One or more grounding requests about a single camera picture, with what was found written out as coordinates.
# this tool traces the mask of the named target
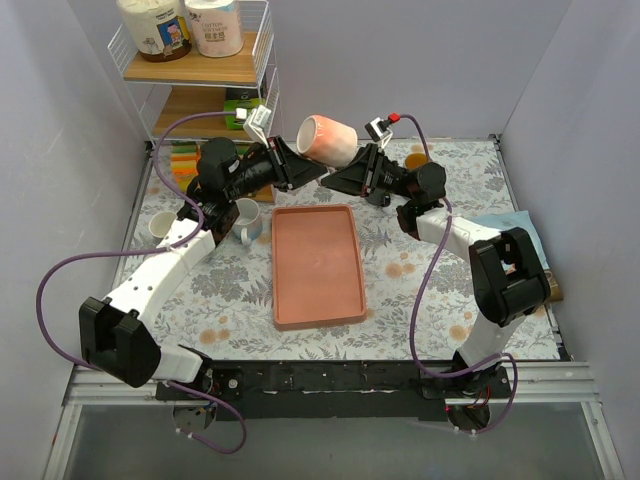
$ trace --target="floral tablecloth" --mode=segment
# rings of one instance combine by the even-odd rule
[[[402,163],[415,141],[395,141],[386,149]],[[447,194],[454,213],[473,217],[513,211],[503,173],[489,141],[435,141],[433,159],[447,170]],[[169,172],[169,147],[161,150]],[[294,360],[409,359],[409,317],[422,275],[435,246],[419,242],[398,227],[394,199],[387,209],[363,199],[332,192],[316,182],[291,193],[278,193],[276,206],[348,204],[360,240],[367,296],[363,323],[279,332],[273,326],[271,212],[261,204],[264,232],[250,247],[233,235],[197,265],[165,304],[152,329],[157,341],[196,348],[215,359]],[[151,174],[132,240],[133,248],[150,247],[147,225],[163,210],[181,202],[155,173]],[[126,260],[124,276],[141,263]],[[416,340],[424,359],[450,359],[467,337],[477,313],[468,266],[448,252],[440,258],[425,292]],[[520,359],[556,359],[554,336],[542,309],[516,331],[507,351]]]

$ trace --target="shelf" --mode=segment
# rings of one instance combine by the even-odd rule
[[[232,57],[205,57],[195,45],[187,55],[170,62],[148,62],[137,53],[124,72],[124,79],[183,85],[257,85],[253,57],[257,37],[257,32],[245,32],[244,47]]]
[[[153,127],[153,136],[159,137],[176,120],[194,113],[219,112],[224,109],[224,88],[174,86]],[[229,130],[224,117],[203,118],[180,125],[171,132],[175,138],[227,137],[250,141],[244,130]]]

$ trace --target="light blue towel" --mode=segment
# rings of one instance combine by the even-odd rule
[[[542,242],[540,241],[538,232],[536,232],[536,227],[531,223],[528,211],[523,210],[521,212],[503,213],[501,215],[481,215],[479,217],[468,218],[467,220],[471,220],[485,227],[497,228],[498,230],[509,230],[514,227],[524,228],[529,233],[529,236],[531,236],[533,246],[536,249],[538,257],[540,257],[542,268],[549,268],[547,256],[542,249]]]

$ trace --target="pink tray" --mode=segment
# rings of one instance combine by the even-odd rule
[[[365,319],[360,246],[348,205],[273,210],[273,317],[279,330]]]

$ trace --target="table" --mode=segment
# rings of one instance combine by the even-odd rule
[[[394,141],[390,159],[402,163],[416,141]],[[447,192],[454,213],[467,218],[514,211],[505,174],[491,141],[434,141],[434,161],[447,170]],[[163,172],[170,174],[170,147],[162,147]],[[367,318],[361,324],[279,332],[273,326],[271,212],[261,204],[264,232],[250,247],[229,235],[197,265],[165,304],[152,329],[156,341],[196,348],[214,359],[232,360],[406,360],[409,318],[422,275],[435,246],[419,242],[398,227],[395,198],[380,209],[363,199],[330,191],[316,182],[278,193],[276,207],[348,204],[353,208],[362,254]],[[141,203],[131,248],[154,245],[148,232],[156,213],[177,211],[182,202],[155,173]],[[142,262],[129,257],[123,278]],[[421,358],[450,359],[476,317],[468,266],[448,252],[440,258],[425,292],[416,330]],[[544,309],[528,317],[507,351],[519,359],[558,359],[556,340]]]

